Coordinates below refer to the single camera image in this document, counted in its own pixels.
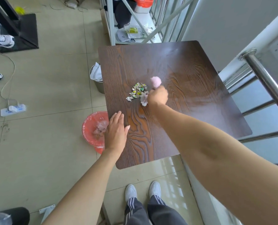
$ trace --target white container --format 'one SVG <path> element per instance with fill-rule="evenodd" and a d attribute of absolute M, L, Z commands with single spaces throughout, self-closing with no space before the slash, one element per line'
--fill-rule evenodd
<path fill-rule="evenodd" d="M 144 7 L 141 7 L 141 6 L 137 5 L 136 8 L 135 8 L 135 12 L 137 12 L 137 13 L 149 13 L 150 8 L 151 7 L 144 8 Z"/>

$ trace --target pants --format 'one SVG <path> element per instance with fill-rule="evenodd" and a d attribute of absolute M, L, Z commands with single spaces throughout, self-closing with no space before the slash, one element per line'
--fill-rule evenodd
<path fill-rule="evenodd" d="M 182 216 L 156 195 L 153 195 L 147 205 L 147 212 L 136 197 L 127 201 L 124 212 L 124 225 L 150 225 L 148 218 L 153 225 L 187 225 Z"/>

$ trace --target hand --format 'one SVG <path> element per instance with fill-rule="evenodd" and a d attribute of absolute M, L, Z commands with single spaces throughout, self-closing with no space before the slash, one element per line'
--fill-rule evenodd
<path fill-rule="evenodd" d="M 153 106 L 157 104 L 166 104 L 168 100 L 168 91 L 163 85 L 159 86 L 156 90 L 150 90 L 147 101 L 148 104 Z"/>
<path fill-rule="evenodd" d="M 124 114 L 119 111 L 113 114 L 109 120 L 109 125 L 105 132 L 105 153 L 112 154 L 116 161 L 126 146 L 126 135 L 130 126 L 123 125 Z"/>

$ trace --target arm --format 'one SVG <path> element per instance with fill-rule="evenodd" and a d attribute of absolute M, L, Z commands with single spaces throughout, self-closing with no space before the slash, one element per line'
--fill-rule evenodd
<path fill-rule="evenodd" d="M 105 133 L 104 152 L 68 191 L 43 225 L 96 224 L 110 173 L 125 147 L 129 128 L 124 127 L 120 111 L 112 116 Z"/>
<path fill-rule="evenodd" d="M 161 86 L 150 92 L 148 104 L 201 184 L 244 225 L 278 224 L 278 166 L 218 128 L 169 108 L 167 99 Z"/>

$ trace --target wooden table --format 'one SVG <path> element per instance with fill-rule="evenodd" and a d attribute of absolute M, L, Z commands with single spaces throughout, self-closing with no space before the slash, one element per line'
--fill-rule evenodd
<path fill-rule="evenodd" d="M 118 169 L 179 154 L 149 106 L 141 106 L 139 98 L 126 100 L 140 79 L 160 77 L 174 110 L 235 138 L 252 133 L 197 41 L 105 46 L 98 52 L 109 118 L 121 110 L 131 126 Z"/>

